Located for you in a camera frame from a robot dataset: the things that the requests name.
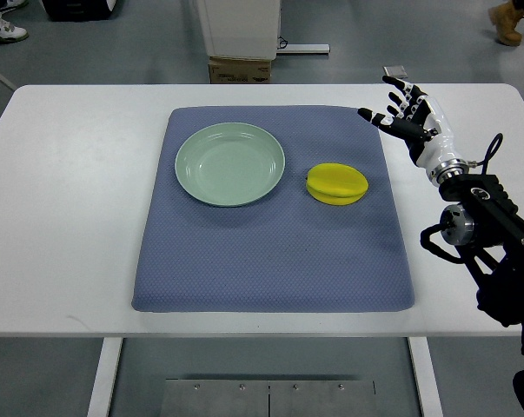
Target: robotic arm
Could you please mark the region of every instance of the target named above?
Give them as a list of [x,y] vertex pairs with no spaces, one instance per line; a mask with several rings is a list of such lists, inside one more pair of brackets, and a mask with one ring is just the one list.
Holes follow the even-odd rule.
[[[524,355],[524,220],[497,176],[487,174],[488,161],[501,146],[502,135],[492,141],[483,162],[467,162],[454,149],[453,131],[436,100],[412,83],[390,76],[383,81],[402,93],[402,97],[389,94],[395,105],[387,107],[389,115],[369,109],[359,109],[358,114],[402,139],[413,163],[424,168],[428,179],[439,187],[441,198],[454,202],[443,210],[438,224],[421,232],[421,245],[446,261],[467,267],[478,286],[479,310],[504,327],[522,325]],[[480,165],[480,174],[468,173]],[[431,235],[437,232],[454,246],[458,257],[431,242]],[[502,260],[486,251],[493,246],[503,247]],[[484,272],[477,259],[489,271]]]

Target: ceramic plate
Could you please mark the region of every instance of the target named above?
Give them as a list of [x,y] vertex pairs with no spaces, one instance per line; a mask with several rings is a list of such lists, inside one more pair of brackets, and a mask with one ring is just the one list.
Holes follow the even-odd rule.
[[267,131],[247,123],[220,123],[189,137],[176,154],[176,178],[196,199],[242,206],[279,182],[285,155]]

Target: blue cloth mat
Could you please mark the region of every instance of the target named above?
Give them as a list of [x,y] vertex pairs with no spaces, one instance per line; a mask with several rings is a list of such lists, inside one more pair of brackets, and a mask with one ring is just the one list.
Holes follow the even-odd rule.
[[[182,143],[220,122],[266,129],[285,153],[281,181],[246,206],[211,207],[176,179]],[[368,178],[368,193],[341,207],[312,198],[306,176],[323,162],[359,169]],[[369,312],[413,304],[380,137],[356,109],[198,107],[171,114],[143,234],[134,309]]]

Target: metal base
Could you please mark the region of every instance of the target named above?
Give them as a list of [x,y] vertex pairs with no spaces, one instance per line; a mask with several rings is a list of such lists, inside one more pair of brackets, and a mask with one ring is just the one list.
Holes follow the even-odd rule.
[[372,381],[167,380],[160,415],[377,417],[377,407]]
[[328,55],[330,52],[327,44],[306,44],[295,45],[289,43],[284,48],[277,50],[277,55],[300,55],[300,54],[323,54]]

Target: person's foot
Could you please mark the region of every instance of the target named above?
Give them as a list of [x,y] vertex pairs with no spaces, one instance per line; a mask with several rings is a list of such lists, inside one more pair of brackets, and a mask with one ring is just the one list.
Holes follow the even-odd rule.
[[29,0],[6,0],[4,4],[0,7],[0,13],[8,13],[14,9],[20,9],[28,5]]
[[18,28],[14,24],[3,20],[0,13],[0,43],[13,43],[26,39],[26,29]]
[[517,10],[513,1],[492,7],[488,10],[489,20],[497,29],[499,42],[507,46],[519,46],[522,35],[515,30],[518,22],[524,18],[524,10]]

